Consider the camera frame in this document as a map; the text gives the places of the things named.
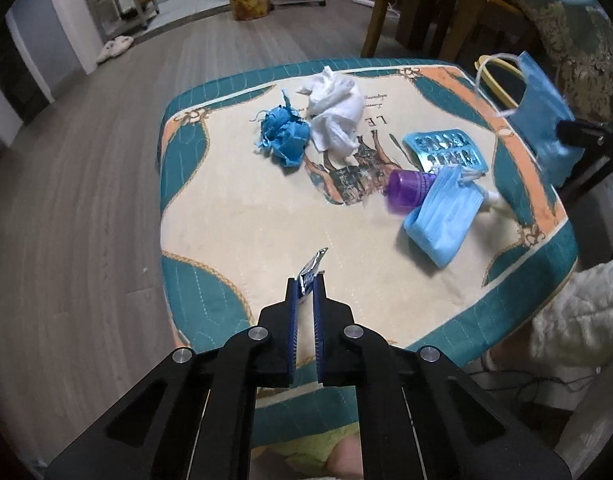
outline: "black cable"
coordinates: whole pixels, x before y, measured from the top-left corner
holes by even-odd
[[[588,375],[588,376],[584,376],[584,377],[579,377],[577,379],[571,380],[571,381],[564,381],[559,377],[542,377],[542,376],[537,376],[536,374],[533,374],[531,372],[528,372],[526,370],[479,370],[477,372],[471,372],[467,375],[469,375],[470,377],[473,376],[477,376],[477,375],[481,375],[481,374],[491,374],[491,375],[503,375],[503,374],[524,374],[524,375],[529,375],[532,377],[532,379],[530,381],[527,381],[526,383],[521,383],[521,384],[513,384],[511,386],[500,386],[497,388],[483,388],[483,390],[485,392],[504,392],[504,391],[510,391],[510,390],[518,390],[516,392],[516,394],[514,395],[514,398],[517,399],[520,394],[528,387],[533,386],[533,384],[542,384],[544,382],[552,382],[555,384],[558,384],[560,386],[564,386],[567,391],[570,394],[576,394],[578,392],[581,392],[582,390],[584,390],[587,386],[589,386],[593,380],[597,377],[596,374],[594,375]],[[584,380],[589,380],[588,382],[584,383],[582,386],[578,387],[578,388],[572,388],[571,385],[572,384],[576,384],[580,381],[584,381]]]

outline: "blue face mask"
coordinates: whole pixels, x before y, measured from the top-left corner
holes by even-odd
[[[405,232],[442,269],[458,253],[484,197],[464,182],[461,166],[443,166],[424,203],[405,218]]]
[[[518,57],[504,54],[494,57],[514,60],[527,85],[518,108],[507,110],[501,116],[507,118],[531,147],[547,182],[556,187],[562,186],[584,152],[582,148],[561,143],[555,134],[560,121],[575,119],[573,112],[529,54],[523,52]]]

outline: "foil wrapper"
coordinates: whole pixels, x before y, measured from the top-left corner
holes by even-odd
[[[320,267],[320,261],[325,256],[328,247],[324,249],[320,249],[315,253],[314,257],[309,260],[309,262],[302,267],[300,270],[298,277],[298,296],[300,298],[304,298],[313,290],[313,283],[315,281],[315,276],[317,275],[317,270]]]

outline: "purple cup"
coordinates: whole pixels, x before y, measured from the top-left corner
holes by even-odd
[[[387,202],[395,213],[409,214],[421,206],[436,175],[423,171],[394,170],[387,184]]]

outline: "wooden floor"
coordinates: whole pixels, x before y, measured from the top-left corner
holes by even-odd
[[[130,49],[17,136],[0,162],[0,422],[49,462],[173,349],[159,262],[164,108],[208,80],[357,57],[371,10],[220,14]],[[377,57],[411,56],[387,20]]]

